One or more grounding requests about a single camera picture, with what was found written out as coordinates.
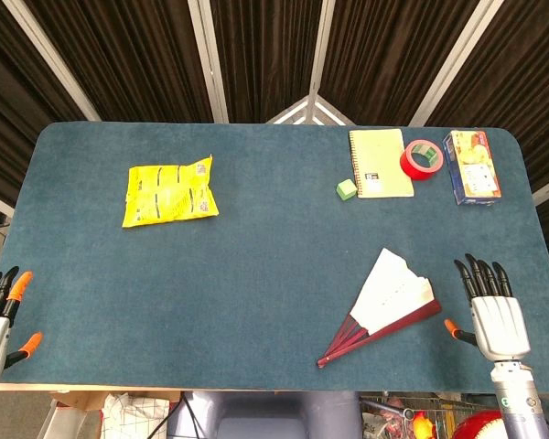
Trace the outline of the pale green spiral notebook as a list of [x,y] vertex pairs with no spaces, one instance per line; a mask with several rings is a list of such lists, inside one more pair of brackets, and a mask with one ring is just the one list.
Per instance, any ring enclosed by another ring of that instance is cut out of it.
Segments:
[[400,165],[404,140],[400,129],[353,130],[351,162],[359,198],[409,198],[411,178]]

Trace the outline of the blue felt table mat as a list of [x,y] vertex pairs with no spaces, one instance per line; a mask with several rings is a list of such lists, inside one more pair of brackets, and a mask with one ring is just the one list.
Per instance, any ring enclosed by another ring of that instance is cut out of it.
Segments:
[[[488,392],[455,260],[499,262],[519,300],[526,363],[549,392],[549,255],[516,139],[487,130],[502,197],[459,206],[446,169],[410,198],[342,201],[349,129],[54,123],[36,143],[0,270],[34,274],[10,345],[41,332],[2,386]],[[219,214],[125,229],[129,169],[212,157]],[[382,249],[428,278],[442,313],[321,369]]]

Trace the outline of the red and white ball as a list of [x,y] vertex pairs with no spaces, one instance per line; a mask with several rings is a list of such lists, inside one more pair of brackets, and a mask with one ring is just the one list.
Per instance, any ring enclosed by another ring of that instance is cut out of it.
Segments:
[[501,413],[495,410],[477,412],[460,423],[452,439],[506,439]]

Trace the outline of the orange yellow toy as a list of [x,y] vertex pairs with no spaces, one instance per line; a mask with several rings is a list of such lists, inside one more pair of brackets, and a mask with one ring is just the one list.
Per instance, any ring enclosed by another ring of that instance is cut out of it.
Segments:
[[415,439],[435,439],[435,426],[423,411],[414,414],[412,425]]

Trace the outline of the yellow snack bag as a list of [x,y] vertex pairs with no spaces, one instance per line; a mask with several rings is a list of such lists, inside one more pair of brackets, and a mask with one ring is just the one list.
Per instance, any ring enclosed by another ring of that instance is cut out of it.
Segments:
[[210,189],[211,166],[209,155],[189,165],[130,168],[122,227],[217,216]]

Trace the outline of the red ribbed paper folding fan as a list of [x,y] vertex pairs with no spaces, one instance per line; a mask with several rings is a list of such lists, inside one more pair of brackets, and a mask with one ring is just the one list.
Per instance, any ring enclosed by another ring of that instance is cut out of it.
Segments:
[[384,248],[317,366],[323,369],[358,348],[441,311],[430,281],[410,270],[404,258]]

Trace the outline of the blue-grey robot torso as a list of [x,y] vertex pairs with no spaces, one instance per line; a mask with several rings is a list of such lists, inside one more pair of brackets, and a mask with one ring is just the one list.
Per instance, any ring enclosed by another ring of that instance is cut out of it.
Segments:
[[188,391],[167,439],[362,439],[354,391]]

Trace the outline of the black pleated curtain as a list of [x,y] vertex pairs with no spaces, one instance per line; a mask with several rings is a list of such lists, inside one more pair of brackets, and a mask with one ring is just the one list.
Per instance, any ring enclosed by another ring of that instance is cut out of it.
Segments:
[[[203,122],[188,0],[23,0],[105,121]],[[323,0],[210,0],[228,117],[263,123],[308,93]],[[479,0],[336,0],[321,95],[358,124],[409,123]],[[40,132],[79,106],[0,0],[0,199]],[[549,0],[502,0],[428,118],[498,126],[549,183]]]

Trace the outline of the white checked cloth bag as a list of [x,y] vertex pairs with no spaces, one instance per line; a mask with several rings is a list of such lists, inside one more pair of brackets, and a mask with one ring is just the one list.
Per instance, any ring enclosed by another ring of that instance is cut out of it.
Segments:
[[169,409],[163,399],[108,395],[101,408],[100,439],[167,439]]

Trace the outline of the white triangular frame base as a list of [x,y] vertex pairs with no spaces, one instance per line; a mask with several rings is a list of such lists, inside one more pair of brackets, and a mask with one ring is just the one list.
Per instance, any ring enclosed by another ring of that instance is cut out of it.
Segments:
[[331,126],[352,126],[355,123],[338,108],[317,95],[311,102],[306,96],[282,110],[267,121],[269,124],[316,124]]

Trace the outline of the red tape roll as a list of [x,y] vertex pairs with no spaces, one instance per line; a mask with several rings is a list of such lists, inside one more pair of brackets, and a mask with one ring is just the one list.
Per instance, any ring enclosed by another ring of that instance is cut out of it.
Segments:
[[400,158],[401,169],[412,180],[427,180],[436,174],[444,163],[441,149],[425,139],[408,144]]

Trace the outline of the white table leg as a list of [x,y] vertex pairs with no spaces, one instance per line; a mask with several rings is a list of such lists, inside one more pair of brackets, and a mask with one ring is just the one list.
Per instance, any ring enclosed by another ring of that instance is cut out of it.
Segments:
[[37,439],[78,439],[86,416],[85,411],[52,399]]

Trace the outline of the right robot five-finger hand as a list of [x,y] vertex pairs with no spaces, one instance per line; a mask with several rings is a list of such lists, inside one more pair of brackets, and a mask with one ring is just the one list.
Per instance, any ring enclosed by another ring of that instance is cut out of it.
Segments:
[[446,319],[447,332],[455,340],[478,348],[492,362],[523,359],[531,346],[508,274],[498,262],[488,264],[469,253],[466,259],[454,264],[466,292],[474,330],[462,330]]

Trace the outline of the blue and yellow carton box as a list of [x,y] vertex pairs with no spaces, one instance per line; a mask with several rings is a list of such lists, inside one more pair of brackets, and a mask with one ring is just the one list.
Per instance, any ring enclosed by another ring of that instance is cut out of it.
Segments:
[[484,131],[452,130],[443,141],[458,205],[492,205],[502,194]]

